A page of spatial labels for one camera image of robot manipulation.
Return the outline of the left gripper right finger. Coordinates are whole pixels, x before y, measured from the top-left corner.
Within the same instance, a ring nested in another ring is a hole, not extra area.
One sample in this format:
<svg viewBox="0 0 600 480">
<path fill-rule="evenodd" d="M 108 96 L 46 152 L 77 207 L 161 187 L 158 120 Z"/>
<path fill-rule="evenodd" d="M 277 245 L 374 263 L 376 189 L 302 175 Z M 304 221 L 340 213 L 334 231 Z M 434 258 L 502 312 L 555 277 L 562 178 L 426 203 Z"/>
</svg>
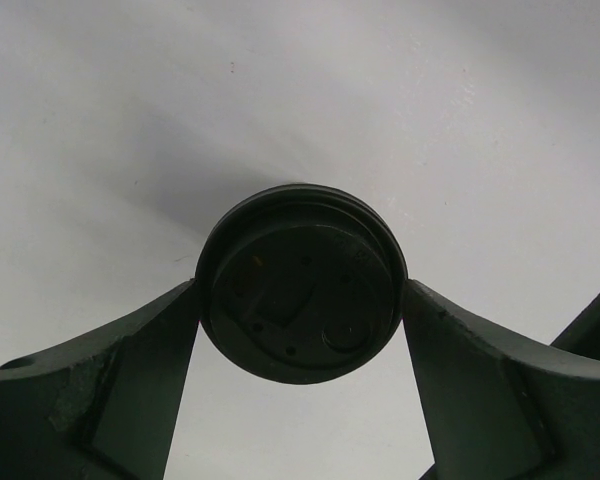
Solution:
<svg viewBox="0 0 600 480">
<path fill-rule="evenodd" d="M 429 479 L 600 479 L 600 361 L 479 317 L 417 281 L 404 329 Z"/>
</svg>

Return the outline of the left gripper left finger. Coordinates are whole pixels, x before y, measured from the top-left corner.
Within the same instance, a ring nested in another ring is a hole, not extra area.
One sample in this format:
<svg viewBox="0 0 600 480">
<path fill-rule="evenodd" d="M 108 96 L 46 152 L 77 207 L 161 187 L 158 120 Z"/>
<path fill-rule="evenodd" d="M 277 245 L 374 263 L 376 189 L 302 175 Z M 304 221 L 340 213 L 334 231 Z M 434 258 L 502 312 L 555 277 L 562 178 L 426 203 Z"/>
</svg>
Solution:
<svg viewBox="0 0 600 480">
<path fill-rule="evenodd" d="M 0 366 L 0 479 L 161 479 L 200 316 L 187 281 Z"/>
</svg>

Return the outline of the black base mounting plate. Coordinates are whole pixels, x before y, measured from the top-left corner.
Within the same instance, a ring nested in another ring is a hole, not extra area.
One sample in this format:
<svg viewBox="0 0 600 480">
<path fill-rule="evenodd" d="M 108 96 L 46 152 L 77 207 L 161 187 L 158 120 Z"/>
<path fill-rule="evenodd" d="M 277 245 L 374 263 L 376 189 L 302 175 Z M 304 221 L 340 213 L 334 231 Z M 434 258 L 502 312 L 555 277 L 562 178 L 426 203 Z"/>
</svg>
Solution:
<svg viewBox="0 0 600 480">
<path fill-rule="evenodd" d="M 600 293 L 551 343 L 551 346 L 600 361 Z"/>
</svg>

